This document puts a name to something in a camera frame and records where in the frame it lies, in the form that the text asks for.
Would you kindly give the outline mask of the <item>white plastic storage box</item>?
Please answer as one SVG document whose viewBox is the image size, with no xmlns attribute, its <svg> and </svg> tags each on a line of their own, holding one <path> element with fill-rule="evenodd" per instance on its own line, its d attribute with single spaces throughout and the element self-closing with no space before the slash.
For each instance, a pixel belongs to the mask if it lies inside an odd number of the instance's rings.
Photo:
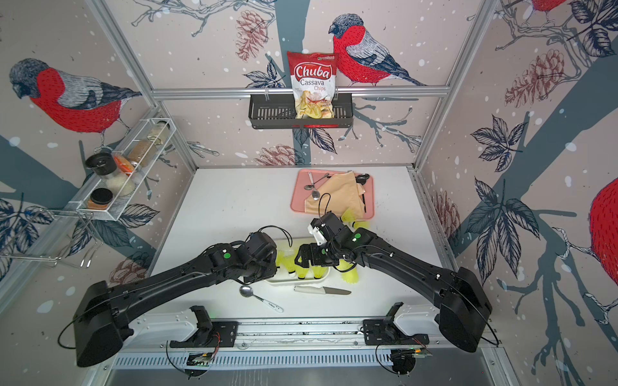
<svg viewBox="0 0 618 386">
<path fill-rule="evenodd" d="M 314 242 L 315 240 L 312 237 L 294 239 L 292 246 L 289 246 L 289 242 L 286 239 L 279 239 L 275 241 L 277 245 L 277 251 L 278 249 L 291 248 L 291 249 L 294 249 L 294 251 L 296 252 L 296 255 L 297 255 L 297 252 L 299 251 L 299 247 L 302 244 L 311 244 Z M 297 285 L 313 286 L 313 285 L 316 285 L 317 283 L 325 281 L 328 275 L 330 274 L 330 268 L 328 268 L 328 273 L 326 273 L 323 278 L 314 279 L 312 276 L 312 267 L 311 267 L 309 268 L 310 271 L 307 274 L 307 277 L 304 280 L 299 280 L 296 276 L 296 272 L 295 272 L 295 275 L 289 275 L 287 272 L 282 271 L 278 267 L 276 268 L 277 270 L 276 270 L 275 276 L 273 276 L 273 278 L 267 279 L 267 282 L 271 284 L 272 286 L 297 286 Z"/>
</svg>

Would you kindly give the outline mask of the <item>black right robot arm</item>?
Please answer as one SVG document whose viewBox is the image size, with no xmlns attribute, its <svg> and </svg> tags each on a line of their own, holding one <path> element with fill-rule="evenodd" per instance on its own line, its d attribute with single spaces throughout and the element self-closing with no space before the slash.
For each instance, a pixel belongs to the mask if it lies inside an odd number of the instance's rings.
<svg viewBox="0 0 618 386">
<path fill-rule="evenodd" d="M 404 253 L 366 228 L 349 228 L 334 213 L 312 220 L 315 238 L 302 244 L 295 263 L 304 267 L 337 267 L 348 262 L 377 270 L 399 281 L 430 301 L 441 335 L 465 352 L 478 349 L 489 327 L 492 306 L 478 277 L 464 267 L 457 271 L 438 267 Z"/>
</svg>

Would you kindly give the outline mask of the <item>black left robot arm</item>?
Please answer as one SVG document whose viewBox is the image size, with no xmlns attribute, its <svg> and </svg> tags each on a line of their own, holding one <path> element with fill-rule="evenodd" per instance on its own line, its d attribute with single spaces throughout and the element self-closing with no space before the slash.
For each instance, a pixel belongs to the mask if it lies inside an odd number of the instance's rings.
<svg viewBox="0 0 618 386">
<path fill-rule="evenodd" d="M 277 244 L 263 232 L 244 241 L 213 244 L 189 262 L 142 281 L 108 286 L 92 284 L 69 326 L 73 328 L 79 368 L 99 364 L 123 348 L 134 334 L 130 323 L 154 308 L 195 290 L 228 280 L 252 284 L 275 276 Z"/>
</svg>

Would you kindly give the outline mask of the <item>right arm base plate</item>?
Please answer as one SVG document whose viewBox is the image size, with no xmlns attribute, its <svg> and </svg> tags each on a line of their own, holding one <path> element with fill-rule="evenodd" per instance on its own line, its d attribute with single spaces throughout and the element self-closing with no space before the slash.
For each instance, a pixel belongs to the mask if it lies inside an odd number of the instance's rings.
<svg viewBox="0 0 618 386">
<path fill-rule="evenodd" d="M 405 335 L 393 322 L 385 319 L 364 319 L 360 332 L 366 346 L 379 345 L 420 345 L 430 343 L 427 334 Z"/>
</svg>

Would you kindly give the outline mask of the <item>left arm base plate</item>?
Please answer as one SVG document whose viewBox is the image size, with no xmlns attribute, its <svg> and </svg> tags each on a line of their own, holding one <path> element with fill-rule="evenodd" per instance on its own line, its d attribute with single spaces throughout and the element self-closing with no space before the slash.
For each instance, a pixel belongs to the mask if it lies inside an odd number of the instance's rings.
<svg viewBox="0 0 618 386">
<path fill-rule="evenodd" d="M 199 326 L 196 332 L 185 341 L 169 343 L 170 348 L 230 348 L 234 347 L 238 335 L 239 323 L 236 321 L 212 322 L 211 327 Z"/>
</svg>

